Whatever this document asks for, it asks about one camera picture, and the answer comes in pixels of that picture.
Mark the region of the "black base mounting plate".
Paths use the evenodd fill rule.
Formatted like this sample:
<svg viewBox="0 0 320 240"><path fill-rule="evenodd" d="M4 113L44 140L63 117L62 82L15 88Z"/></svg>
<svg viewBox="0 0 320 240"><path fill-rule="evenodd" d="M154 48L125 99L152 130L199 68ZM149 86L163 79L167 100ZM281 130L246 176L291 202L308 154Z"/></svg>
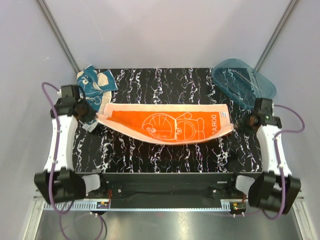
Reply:
<svg viewBox="0 0 320 240"><path fill-rule="evenodd" d="M239 173L103 173L100 189L87 198L201 196L213 199L243 199L247 194L236 189Z"/></svg>

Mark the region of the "orange Doraemon towel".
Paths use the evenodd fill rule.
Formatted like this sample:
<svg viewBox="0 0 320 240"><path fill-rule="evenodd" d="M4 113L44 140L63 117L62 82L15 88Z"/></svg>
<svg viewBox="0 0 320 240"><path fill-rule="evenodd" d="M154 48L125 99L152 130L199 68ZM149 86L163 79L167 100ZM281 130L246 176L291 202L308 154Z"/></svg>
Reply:
<svg viewBox="0 0 320 240"><path fill-rule="evenodd" d="M234 129L226 104L109 103L97 121L136 140L160 145L207 142Z"/></svg>

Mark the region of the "left small controller board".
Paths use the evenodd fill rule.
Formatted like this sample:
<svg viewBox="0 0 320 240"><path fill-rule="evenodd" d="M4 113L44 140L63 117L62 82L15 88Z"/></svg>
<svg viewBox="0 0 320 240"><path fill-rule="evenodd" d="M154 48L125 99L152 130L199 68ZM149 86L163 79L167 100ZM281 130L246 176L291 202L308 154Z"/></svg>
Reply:
<svg viewBox="0 0 320 240"><path fill-rule="evenodd" d="M98 201L96 204L96 208L107 210L110 208L110 202L109 201Z"/></svg>

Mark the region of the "small controller board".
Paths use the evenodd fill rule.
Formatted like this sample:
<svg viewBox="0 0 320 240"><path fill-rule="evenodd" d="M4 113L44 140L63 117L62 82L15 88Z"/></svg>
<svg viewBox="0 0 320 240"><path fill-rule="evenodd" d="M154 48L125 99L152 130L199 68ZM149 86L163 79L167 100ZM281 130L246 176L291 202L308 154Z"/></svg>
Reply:
<svg viewBox="0 0 320 240"><path fill-rule="evenodd" d="M110 202L109 201L98 201L96 204L96 208L107 210L110 208Z"/></svg>
<svg viewBox="0 0 320 240"><path fill-rule="evenodd" d="M230 212L233 214L245 213L247 210L246 202L232 202L230 204Z"/></svg>

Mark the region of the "teal transparent plastic bin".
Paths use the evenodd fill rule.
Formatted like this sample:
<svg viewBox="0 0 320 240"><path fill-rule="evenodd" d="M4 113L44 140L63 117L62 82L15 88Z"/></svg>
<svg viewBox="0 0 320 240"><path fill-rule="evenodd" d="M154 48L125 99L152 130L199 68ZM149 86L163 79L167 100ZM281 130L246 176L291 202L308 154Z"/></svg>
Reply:
<svg viewBox="0 0 320 240"><path fill-rule="evenodd" d="M242 109L252 110L257 98L272 99L274 84L254 68L236 58L227 59L211 70L214 84Z"/></svg>

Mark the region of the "aluminium front rail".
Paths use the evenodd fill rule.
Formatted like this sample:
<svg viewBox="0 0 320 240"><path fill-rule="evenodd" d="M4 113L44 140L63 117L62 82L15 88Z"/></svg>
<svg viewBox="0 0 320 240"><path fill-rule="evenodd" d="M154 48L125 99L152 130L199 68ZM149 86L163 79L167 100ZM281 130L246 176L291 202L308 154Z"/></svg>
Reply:
<svg viewBox="0 0 320 240"><path fill-rule="evenodd" d="M235 203L236 200L222 199L218 201L216 206L212 207L116 207L111 201L109 209L97 209L97 202L103 202L103 199L82 199L76 200L71 211L116 211L116 212L230 212L231 203Z"/></svg>

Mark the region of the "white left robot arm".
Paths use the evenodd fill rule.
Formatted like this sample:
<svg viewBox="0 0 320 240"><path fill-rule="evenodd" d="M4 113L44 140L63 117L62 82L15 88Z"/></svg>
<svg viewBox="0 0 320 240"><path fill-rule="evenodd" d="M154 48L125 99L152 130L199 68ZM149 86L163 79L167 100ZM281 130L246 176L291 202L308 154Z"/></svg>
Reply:
<svg viewBox="0 0 320 240"><path fill-rule="evenodd" d="M42 172L34 175L34 183L48 204L84 199L89 193L103 198L108 186L99 173L80 176L73 167L73 145L79 123L93 120L96 111L87 103L78 85L63 85L57 102L48 98L52 137L47 162Z"/></svg>

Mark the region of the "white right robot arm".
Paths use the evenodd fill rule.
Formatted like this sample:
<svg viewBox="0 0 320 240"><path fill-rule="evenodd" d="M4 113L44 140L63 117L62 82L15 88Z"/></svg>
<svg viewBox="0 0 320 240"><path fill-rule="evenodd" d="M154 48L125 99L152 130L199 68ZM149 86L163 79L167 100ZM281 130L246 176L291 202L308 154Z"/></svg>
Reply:
<svg viewBox="0 0 320 240"><path fill-rule="evenodd" d="M302 186L287 164L282 135L298 134L305 129L304 123L298 130L283 129L281 119L273 113L274 107L271 99L257 98L252 113L237 123L240 129L255 133L261 150L262 173L257 178L239 174L227 185L230 197L236 199L245 194L251 207L261 209L265 215L275 213L266 215L270 220L290 211Z"/></svg>

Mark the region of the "right small controller board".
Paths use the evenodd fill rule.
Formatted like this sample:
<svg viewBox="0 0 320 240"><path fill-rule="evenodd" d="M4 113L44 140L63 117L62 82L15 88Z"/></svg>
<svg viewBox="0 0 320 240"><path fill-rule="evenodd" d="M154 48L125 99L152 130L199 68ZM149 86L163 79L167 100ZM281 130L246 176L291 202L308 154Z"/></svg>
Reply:
<svg viewBox="0 0 320 240"><path fill-rule="evenodd" d="M230 212L233 214L245 213L247 210L246 202L232 202L230 204Z"/></svg>

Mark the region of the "teal Doraemon towel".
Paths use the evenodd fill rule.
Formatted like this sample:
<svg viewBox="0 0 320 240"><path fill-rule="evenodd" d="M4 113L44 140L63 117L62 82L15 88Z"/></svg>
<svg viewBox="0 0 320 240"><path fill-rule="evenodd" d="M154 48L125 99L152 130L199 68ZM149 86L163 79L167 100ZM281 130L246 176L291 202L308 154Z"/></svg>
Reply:
<svg viewBox="0 0 320 240"><path fill-rule="evenodd" d="M92 65L77 74L77 85L84 90L87 103L99 114L111 102L112 92L118 90L110 70L98 72Z"/></svg>

